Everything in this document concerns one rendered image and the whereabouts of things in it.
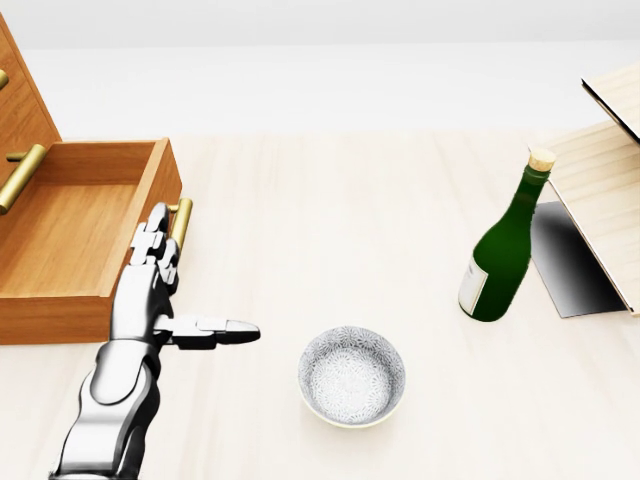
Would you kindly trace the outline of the patterned grey white bowl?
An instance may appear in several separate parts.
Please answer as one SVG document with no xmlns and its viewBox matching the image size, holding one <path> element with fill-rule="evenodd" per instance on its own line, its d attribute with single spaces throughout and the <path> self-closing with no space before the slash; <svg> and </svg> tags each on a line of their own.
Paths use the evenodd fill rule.
<svg viewBox="0 0 640 480">
<path fill-rule="evenodd" d="M 340 428 L 361 429 L 383 422 L 397 409 L 406 370 L 382 335 L 345 325 L 310 340 L 298 362 L 297 380 L 313 414 Z"/>
</svg>

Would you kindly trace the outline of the green glass bottle with cork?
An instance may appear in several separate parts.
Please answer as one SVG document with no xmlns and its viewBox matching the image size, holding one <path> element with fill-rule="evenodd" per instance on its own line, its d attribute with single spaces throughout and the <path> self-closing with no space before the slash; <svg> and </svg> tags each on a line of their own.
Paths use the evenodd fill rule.
<svg viewBox="0 0 640 480">
<path fill-rule="evenodd" d="M 533 214 L 555 161 L 545 148 L 530 150 L 510 205 L 475 245 L 458 293 L 469 317 L 493 322 L 509 309 L 528 270 Z"/>
</svg>

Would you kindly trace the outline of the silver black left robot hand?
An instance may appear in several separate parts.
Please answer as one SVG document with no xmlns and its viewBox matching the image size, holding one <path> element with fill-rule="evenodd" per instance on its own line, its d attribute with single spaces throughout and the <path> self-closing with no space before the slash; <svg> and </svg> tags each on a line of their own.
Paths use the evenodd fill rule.
<svg viewBox="0 0 640 480">
<path fill-rule="evenodd" d="M 173 215 L 168 206 L 156 204 L 135 230 L 129 263 L 115 292 L 109 338 L 181 350 L 213 350 L 260 339 L 260 329 L 248 322 L 174 314 L 170 297 L 178 289 L 181 253 L 169 236 Z"/>
</svg>

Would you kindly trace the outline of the closed wooden drawer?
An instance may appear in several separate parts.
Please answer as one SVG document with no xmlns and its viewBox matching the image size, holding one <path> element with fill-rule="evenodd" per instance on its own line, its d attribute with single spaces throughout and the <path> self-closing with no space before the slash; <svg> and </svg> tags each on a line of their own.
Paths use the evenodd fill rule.
<svg viewBox="0 0 640 480">
<path fill-rule="evenodd" d="M 29 93 L 0 109 L 0 187 L 17 166 L 7 161 L 7 153 L 26 152 L 34 144 L 49 148 L 61 140 L 48 110 L 30 85 Z"/>
<path fill-rule="evenodd" d="M 14 42 L 2 28 L 0 28 L 0 69 L 9 77 L 9 83 L 0 91 L 0 109 L 2 109 L 6 105 L 11 106 L 23 94 L 30 95 L 26 74 L 16 53 Z"/>
</svg>

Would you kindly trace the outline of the pale wooden box, dark inside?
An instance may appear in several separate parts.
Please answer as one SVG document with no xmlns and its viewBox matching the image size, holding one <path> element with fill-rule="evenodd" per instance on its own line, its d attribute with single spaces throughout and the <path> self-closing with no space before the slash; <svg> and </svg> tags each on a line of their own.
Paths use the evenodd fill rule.
<svg viewBox="0 0 640 480">
<path fill-rule="evenodd" d="M 609 118 L 548 143 L 555 198 L 534 214 L 533 262 L 561 317 L 640 318 L 640 60 L 582 86 Z"/>
</svg>

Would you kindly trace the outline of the wooden cabinet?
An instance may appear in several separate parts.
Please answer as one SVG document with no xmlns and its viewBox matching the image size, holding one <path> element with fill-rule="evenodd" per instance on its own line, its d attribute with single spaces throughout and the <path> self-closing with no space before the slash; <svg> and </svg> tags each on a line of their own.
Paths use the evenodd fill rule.
<svg viewBox="0 0 640 480">
<path fill-rule="evenodd" d="M 61 140 L 0 14 L 0 215 L 8 213 L 50 146 Z"/>
</svg>

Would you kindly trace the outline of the open wooden drawer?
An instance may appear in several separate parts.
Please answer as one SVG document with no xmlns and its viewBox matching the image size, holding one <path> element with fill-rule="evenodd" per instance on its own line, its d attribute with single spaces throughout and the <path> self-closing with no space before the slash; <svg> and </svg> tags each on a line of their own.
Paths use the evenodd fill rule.
<svg viewBox="0 0 640 480">
<path fill-rule="evenodd" d="M 105 340 L 138 224 L 181 189 L 167 138 L 52 145 L 0 215 L 0 345 Z"/>
</svg>

